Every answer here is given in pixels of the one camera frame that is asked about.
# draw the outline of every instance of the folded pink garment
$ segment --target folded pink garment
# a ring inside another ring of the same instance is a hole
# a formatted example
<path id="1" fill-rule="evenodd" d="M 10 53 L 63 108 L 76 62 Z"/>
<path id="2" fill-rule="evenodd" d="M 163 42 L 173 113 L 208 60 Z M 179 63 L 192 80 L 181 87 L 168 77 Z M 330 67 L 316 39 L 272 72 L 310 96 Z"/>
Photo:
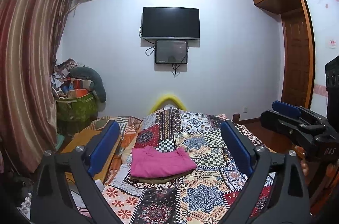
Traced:
<path id="1" fill-rule="evenodd" d="M 171 152 L 159 152 L 151 146 L 132 149 L 131 176 L 159 178 L 185 173 L 196 167 L 182 147 Z"/>

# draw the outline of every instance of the blue gripper pad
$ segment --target blue gripper pad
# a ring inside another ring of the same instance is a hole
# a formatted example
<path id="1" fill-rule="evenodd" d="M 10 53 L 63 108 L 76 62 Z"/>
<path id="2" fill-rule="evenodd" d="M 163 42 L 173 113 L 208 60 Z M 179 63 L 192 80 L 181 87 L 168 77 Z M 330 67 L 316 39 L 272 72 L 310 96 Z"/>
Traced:
<path id="1" fill-rule="evenodd" d="M 92 177 L 101 172 L 101 169 L 107 161 L 107 158 L 120 135 L 119 124 L 117 122 L 113 122 L 107 131 L 102 131 L 102 133 L 104 132 L 105 134 L 101 141 L 90 155 L 90 167 L 87 172 Z"/>
<path id="2" fill-rule="evenodd" d="M 283 103 L 281 101 L 273 102 L 272 109 L 290 118 L 298 119 L 301 116 L 301 112 L 298 107 Z"/>
<path id="3" fill-rule="evenodd" d="M 223 122 L 220 128 L 221 137 L 223 138 L 229 152 L 231 153 L 239 171 L 250 177 L 253 173 L 253 168 L 251 163 L 251 155 L 248 150 L 252 149 L 253 151 L 254 145 L 247 136 L 242 135 L 238 131 L 231 121 L 228 120 Z"/>

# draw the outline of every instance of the yellow foam tube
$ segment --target yellow foam tube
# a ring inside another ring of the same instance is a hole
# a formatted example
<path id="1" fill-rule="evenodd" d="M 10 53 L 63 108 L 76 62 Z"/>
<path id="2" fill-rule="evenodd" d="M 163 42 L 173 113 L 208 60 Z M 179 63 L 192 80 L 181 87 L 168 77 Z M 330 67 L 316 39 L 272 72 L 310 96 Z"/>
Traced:
<path id="1" fill-rule="evenodd" d="M 164 96 L 161 96 L 155 103 L 155 105 L 152 107 L 152 109 L 150 110 L 150 114 L 152 114 L 154 111 L 159 110 L 160 106 L 166 102 L 166 101 L 172 101 L 173 103 L 175 103 L 177 105 L 177 107 L 181 110 L 187 111 L 186 107 L 184 106 L 184 104 L 182 103 L 182 101 L 179 100 L 179 98 L 177 96 L 171 95 L 171 94 L 166 94 Z"/>

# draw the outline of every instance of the metal screw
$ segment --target metal screw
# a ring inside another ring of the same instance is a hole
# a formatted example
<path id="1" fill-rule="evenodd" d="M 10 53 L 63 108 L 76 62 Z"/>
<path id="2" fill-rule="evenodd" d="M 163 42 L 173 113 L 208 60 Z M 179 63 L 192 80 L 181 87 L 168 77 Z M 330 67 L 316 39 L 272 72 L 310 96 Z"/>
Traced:
<path id="1" fill-rule="evenodd" d="M 52 151 L 50 149 L 46 150 L 44 153 L 43 153 L 45 156 L 50 156 L 52 154 Z"/>
<path id="2" fill-rule="evenodd" d="M 85 147 L 82 146 L 82 145 L 81 145 L 81 146 L 76 146 L 76 147 L 75 147 L 75 150 L 78 151 L 78 152 L 83 151 L 84 149 L 85 149 Z"/>
<path id="3" fill-rule="evenodd" d="M 263 152 L 265 150 L 263 146 L 256 146 L 255 149 L 257 152 Z"/>
<path id="4" fill-rule="evenodd" d="M 294 156 L 297 155 L 297 153 L 295 151 L 293 151 L 293 150 L 289 150 L 289 155 L 294 157 Z"/>

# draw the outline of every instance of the patterned blanket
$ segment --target patterned blanket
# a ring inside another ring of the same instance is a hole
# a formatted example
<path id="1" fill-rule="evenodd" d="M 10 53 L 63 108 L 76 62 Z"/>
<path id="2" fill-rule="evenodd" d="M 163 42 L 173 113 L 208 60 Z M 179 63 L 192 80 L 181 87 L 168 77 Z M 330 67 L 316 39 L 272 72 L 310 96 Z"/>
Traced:
<path id="1" fill-rule="evenodd" d="M 168 152 L 183 147 L 197 169 L 165 184 L 144 184 L 129 179 L 129 157 L 103 191 L 123 223 L 214 224 L 222 218 L 247 180 L 221 138 L 220 124 L 224 120 L 174 108 L 159 110 L 143 119 L 136 148 L 151 145 Z M 244 126 L 236 127 L 254 145 L 262 144 Z M 252 216 L 264 207 L 273 179 L 274 173 L 270 173 Z"/>

